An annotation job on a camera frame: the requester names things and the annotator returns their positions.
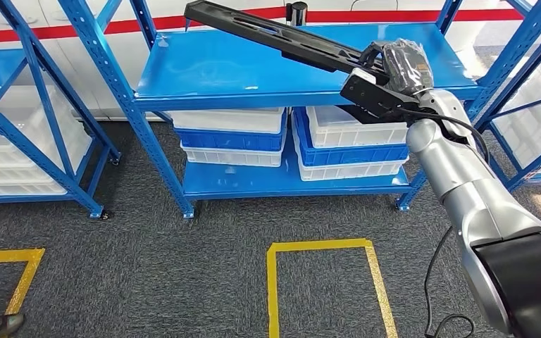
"black cable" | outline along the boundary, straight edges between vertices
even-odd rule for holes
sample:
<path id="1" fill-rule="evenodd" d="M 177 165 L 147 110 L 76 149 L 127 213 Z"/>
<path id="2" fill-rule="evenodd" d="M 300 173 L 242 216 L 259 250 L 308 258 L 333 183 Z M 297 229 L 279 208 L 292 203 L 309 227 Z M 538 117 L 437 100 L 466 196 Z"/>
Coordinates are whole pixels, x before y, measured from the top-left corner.
<path id="1" fill-rule="evenodd" d="M 428 281 L 430 279 L 430 275 L 432 275 L 433 272 L 433 266 L 435 264 L 435 261 L 437 260 L 438 254 L 442 249 L 442 246 L 444 245 L 445 241 L 447 240 L 447 237 L 449 234 L 451 234 L 451 231 L 453 231 L 453 227 L 449 227 L 447 232 L 445 232 L 444 235 L 442 235 L 442 238 L 440 239 L 439 244 L 437 245 L 437 248 L 435 249 L 435 253 L 433 254 L 433 257 L 430 259 L 430 264 L 428 264 L 428 270 L 426 271 L 426 277 L 424 278 L 424 294 L 426 295 L 426 310 L 428 312 L 428 322 L 426 323 L 426 328 L 424 329 L 424 337 L 426 338 L 439 338 L 440 332 L 444 328 L 444 326 L 453 319 L 463 319 L 466 320 L 468 323 L 470 323 L 470 333 L 465 336 L 464 338 L 472 337 L 474 334 L 475 325 L 474 322 L 465 315 L 459 315 L 459 314 L 453 314 L 448 315 L 445 317 L 440 324 L 437 326 L 437 329 L 435 330 L 434 334 L 428 334 L 428 330 L 430 329 L 430 326 L 433 325 L 433 305 L 430 302 L 430 295 L 428 293 Z"/>
<path id="2" fill-rule="evenodd" d="M 464 121 L 458 120 L 456 118 L 452 118 L 450 116 L 443 116 L 443 115 L 436 115 L 431 113 L 422 113 L 420 111 L 410 111 L 409 109 L 405 108 L 395 108 L 396 111 L 401 111 L 402 113 L 417 116 L 419 118 L 429 118 L 432 120 L 445 120 L 449 121 L 451 123 L 455 123 L 456 125 L 460 125 L 467 130 L 469 130 L 474 138 L 478 141 L 480 145 L 480 150 L 482 151 L 482 154 L 484 155 L 484 161 L 486 164 L 490 165 L 490 153 L 488 152 L 488 148 L 486 147 L 486 142 L 484 142 L 484 139 L 482 138 L 482 135 L 479 131 L 477 131 L 474 127 L 472 127 L 470 124 L 465 123 Z"/>

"white plastic crate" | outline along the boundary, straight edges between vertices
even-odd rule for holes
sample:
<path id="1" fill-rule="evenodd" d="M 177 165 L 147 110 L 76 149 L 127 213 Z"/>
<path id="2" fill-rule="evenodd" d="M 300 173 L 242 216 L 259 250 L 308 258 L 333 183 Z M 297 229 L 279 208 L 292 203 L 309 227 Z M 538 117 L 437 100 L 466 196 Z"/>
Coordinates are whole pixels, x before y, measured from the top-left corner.
<path id="1" fill-rule="evenodd" d="M 280 151 L 189 148 L 184 147 L 183 144 L 180 144 L 180 146 L 185 151 L 189 162 L 280 167 L 286 135 L 287 133 L 283 135 Z"/>
<path id="2" fill-rule="evenodd" d="M 67 151 L 69 153 L 69 160 L 73 171 L 77 172 L 82 159 L 88 152 L 92 138 L 83 130 L 80 130 L 80 132 L 75 133 L 74 139 L 75 142 L 67 144 Z M 44 153 L 49 158 L 58 157 L 58 150 L 54 143 L 48 145 L 45 150 Z M 28 157 L 25 159 L 26 161 L 21 161 L 19 163 L 0 165 L 0 182 L 32 184 L 33 182 L 52 181 L 52 178 L 36 163 L 32 162 Z"/>
<path id="3" fill-rule="evenodd" d="M 399 172 L 399 169 L 403 163 L 409 160 L 409 158 L 406 158 L 403 161 L 367 162 L 306 167 L 301 161 L 301 154 L 299 152 L 299 138 L 295 130 L 293 131 L 293 141 L 295 152 L 297 154 L 299 176 L 302 181 L 341 180 L 345 178 L 395 175 Z"/>
<path id="4" fill-rule="evenodd" d="M 86 135 L 82 123 L 76 121 L 71 113 L 71 106 L 67 100 L 52 86 L 47 86 L 57 121 L 61 129 L 63 141 L 67 147 L 77 142 L 78 135 Z M 13 86 L 0 100 L 0 111 L 8 118 L 21 132 L 34 143 L 49 158 L 63 168 L 63 163 L 57 152 L 50 152 L 50 146 L 54 145 L 54 138 L 51 133 L 48 120 L 39 100 L 38 93 L 33 86 Z M 24 155 L 7 138 L 0 135 L 0 165 L 28 165 L 32 161 Z"/>
<path id="5" fill-rule="evenodd" d="M 0 182 L 0 195 L 64 195 L 67 191 L 53 180 L 16 184 Z"/>
<path id="6" fill-rule="evenodd" d="M 47 87 L 57 122 L 66 144 L 74 172 L 82 162 L 92 138 L 83 124 L 72 115 L 71 105 L 52 86 Z M 48 120 L 33 86 L 11 87 L 0 101 L 0 112 L 8 118 L 38 149 L 63 169 Z M 0 135 L 0 195 L 65 194 L 59 186 L 36 163 L 7 138 Z"/>
<path id="7" fill-rule="evenodd" d="M 538 99 L 541 99 L 541 65 L 536 68 L 503 111 Z M 541 104 L 496 118 L 493 122 L 522 168 L 541 155 Z"/>
<path id="8" fill-rule="evenodd" d="M 406 123 L 363 125 L 336 106 L 306 107 L 314 148 L 403 144 Z"/>
<path id="9" fill-rule="evenodd" d="M 285 107 L 251 109 L 212 109 L 201 111 L 167 111 L 173 127 L 180 129 L 222 130 L 278 134 Z"/>

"plastic bag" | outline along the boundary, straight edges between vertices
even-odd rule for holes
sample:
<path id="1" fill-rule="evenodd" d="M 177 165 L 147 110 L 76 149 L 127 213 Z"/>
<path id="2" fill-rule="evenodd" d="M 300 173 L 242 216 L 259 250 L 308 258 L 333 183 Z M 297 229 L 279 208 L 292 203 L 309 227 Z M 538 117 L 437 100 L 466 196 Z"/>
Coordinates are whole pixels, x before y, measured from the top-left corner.
<path id="1" fill-rule="evenodd" d="M 389 75 L 387 88 L 412 96 L 434 86 L 433 72 L 422 45 L 397 39 L 383 45 L 383 68 Z"/>

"yellow tape rectangle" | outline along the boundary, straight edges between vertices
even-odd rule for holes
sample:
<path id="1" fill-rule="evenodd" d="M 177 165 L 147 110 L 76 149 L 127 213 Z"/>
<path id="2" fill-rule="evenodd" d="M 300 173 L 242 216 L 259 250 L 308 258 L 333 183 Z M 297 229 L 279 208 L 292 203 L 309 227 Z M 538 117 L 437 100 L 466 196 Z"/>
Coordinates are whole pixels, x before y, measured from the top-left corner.
<path id="1" fill-rule="evenodd" d="M 20 311 L 43 254 L 44 249 L 0 250 L 0 263 L 27 262 L 5 314 Z"/>
<path id="2" fill-rule="evenodd" d="M 372 281 L 378 296 L 378 305 L 383 315 L 387 338 L 397 338 L 397 328 L 387 298 L 387 290 L 378 266 L 378 258 L 371 241 L 365 238 L 333 239 L 327 241 L 273 243 L 266 252 L 266 282 L 268 288 L 268 336 L 279 338 L 279 301 L 277 291 L 277 252 L 364 248 Z"/>

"gray carpet floor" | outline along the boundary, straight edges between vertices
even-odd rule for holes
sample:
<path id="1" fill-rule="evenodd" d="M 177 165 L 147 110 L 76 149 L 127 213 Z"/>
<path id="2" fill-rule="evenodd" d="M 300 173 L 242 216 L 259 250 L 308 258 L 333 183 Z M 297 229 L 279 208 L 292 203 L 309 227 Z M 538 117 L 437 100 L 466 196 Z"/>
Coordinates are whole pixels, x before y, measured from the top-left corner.
<path id="1" fill-rule="evenodd" d="M 477 52 L 489 65 L 500 48 Z M 0 249 L 46 249 L 17 337 L 267 337 L 268 247 L 346 238 L 374 243 L 398 337 L 423 337 L 423 278 L 449 227 L 429 188 L 409 212 L 396 211 L 390 195 L 242 199 L 199 202 L 197 219 L 185 221 L 130 126 L 104 127 L 124 154 L 96 193 L 114 218 L 90 220 L 73 202 L 0 205 Z M 165 124 L 152 127 L 182 177 L 179 140 Z M 406 169 L 412 177 L 413 158 Z M 541 217 L 541 187 L 514 195 Z M 281 337 L 386 337 L 363 249 L 278 253 L 277 265 Z M 0 313 L 23 268 L 0 263 Z M 480 317 L 452 240 L 430 290 L 435 324 L 464 313 L 476 321 L 475 337 L 503 337 Z M 445 331 L 464 337 L 467 325 Z"/>

